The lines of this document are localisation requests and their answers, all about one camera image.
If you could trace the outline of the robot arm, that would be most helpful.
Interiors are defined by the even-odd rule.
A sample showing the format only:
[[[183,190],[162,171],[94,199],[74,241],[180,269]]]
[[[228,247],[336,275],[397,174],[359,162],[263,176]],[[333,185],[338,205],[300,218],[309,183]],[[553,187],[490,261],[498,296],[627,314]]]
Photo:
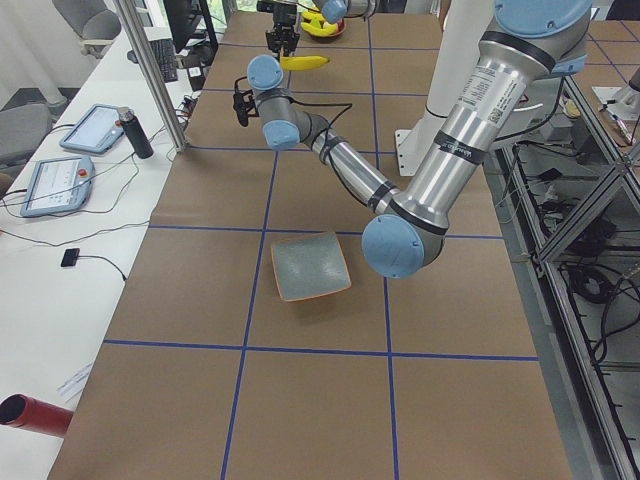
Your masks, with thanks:
[[[438,59],[463,67],[451,73],[438,130],[416,132],[421,161],[405,189],[367,163],[324,117],[295,108],[274,57],[254,57],[247,80],[268,146],[304,144],[331,166],[374,213],[361,242],[367,262],[385,277],[404,278],[440,254],[451,207],[526,88],[582,69],[590,18],[587,1],[453,2]]]
[[[265,32],[268,49],[278,59],[290,57],[297,49],[300,32],[311,37],[329,39],[339,36],[345,21],[366,19],[377,8],[376,1],[320,0],[312,6],[300,6],[297,1],[258,1],[258,12],[270,13],[273,27]]]

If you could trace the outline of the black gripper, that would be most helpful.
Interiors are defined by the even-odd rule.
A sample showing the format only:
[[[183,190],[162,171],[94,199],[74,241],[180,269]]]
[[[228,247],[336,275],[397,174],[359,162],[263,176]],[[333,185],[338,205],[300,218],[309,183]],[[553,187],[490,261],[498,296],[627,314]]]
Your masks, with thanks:
[[[294,55],[300,34],[296,31],[298,19],[295,4],[275,2],[275,12],[272,14],[274,27],[266,33],[267,47],[279,59],[282,45],[285,45],[285,56]]]

